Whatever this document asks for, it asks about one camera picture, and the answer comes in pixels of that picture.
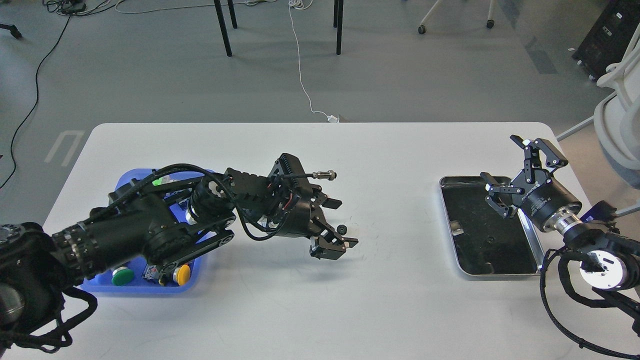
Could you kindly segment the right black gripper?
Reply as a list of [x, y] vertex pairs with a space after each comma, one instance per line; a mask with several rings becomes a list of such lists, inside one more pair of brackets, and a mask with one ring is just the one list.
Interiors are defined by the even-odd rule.
[[[538, 137], [534, 140], [522, 139], [511, 135], [510, 139], [524, 152], [521, 176], [525, 183], [532, 185], [521, 198], [520, 209], [535, 227], [545, 233], [555, 230], [556, 220], [551, 220], [558, 211], [578, 214], [583, 203], [571, 194], [566, 187], [553, 178], [553, 172], [566, 167], [569, 160], [547, 139]], [[514, 207], [513, 196], [521, 196], [521, 187], [501, 186], [489, 173], [481, 172], [480, 177], [487, 182], [486, 202], [503, 219], [513, 218], [517, 207]]]

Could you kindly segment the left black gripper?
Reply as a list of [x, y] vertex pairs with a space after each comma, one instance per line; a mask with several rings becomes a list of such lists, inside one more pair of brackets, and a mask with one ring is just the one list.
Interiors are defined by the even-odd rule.
[[322, 207], [336, 210], [343, 201], [331, 198], [317, 184], [298, 184], [288, 189], [279, 203], [274, 220], [280, 237], [306, 237], [310, 240], [309, 253], [317, 259], [338, 260], [359, 240], [339, 234], [324, 219]]

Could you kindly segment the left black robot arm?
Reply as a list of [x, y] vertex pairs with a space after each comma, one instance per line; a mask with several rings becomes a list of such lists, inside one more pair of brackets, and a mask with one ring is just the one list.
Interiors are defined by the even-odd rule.
[[109, 205], [54, 234], [35, 222], [3, 224], [1, 350], [69, 347], [70, 330], [98, 307], [80, 289], [84, 281], [142, 256], [165, 285], [180, 266], [229, 243], [236, 220], [253, 240], [302, 237], [312, 257], [339, 259], [358, 239], [327, 223], [323, 209], [342, 202], [309, 181], [336, 176], [307, 173], [290, 153], [266, 176], [178, 163], [133, 178], [109, 194]]

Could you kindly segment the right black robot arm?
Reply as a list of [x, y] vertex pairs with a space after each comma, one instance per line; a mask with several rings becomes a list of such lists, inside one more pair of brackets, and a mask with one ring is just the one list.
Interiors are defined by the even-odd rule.
[[551, 312], [546, 296], [546, 273], [557, 259], [562, 288], [577, 303], [599, 309], [617, 308], [633, 319], [631, 328], [639, 332], [639, 303], [623, 294], [639, 285], [639, 242], [621, 235], [615, 226], [615, 209], [601, 202], [601, 212], [579, 218], [582, 202], [554, 177], [569, 160], [547, 139], [529, 140], [513, 134], [510, 139], [524, 153], [523, 168], [508, 184], [502, 185], [489, 173], [486, 202], [503, 219], [517, 211], [544, 233], [558, 231], [563, 246], [549, 249], [542, 258], [539, 291], [542, 305], [554, 326], [580, 348], [605, 356], [637, 360], [637, 354], [622, 353], [578, 337], [564, 327]]

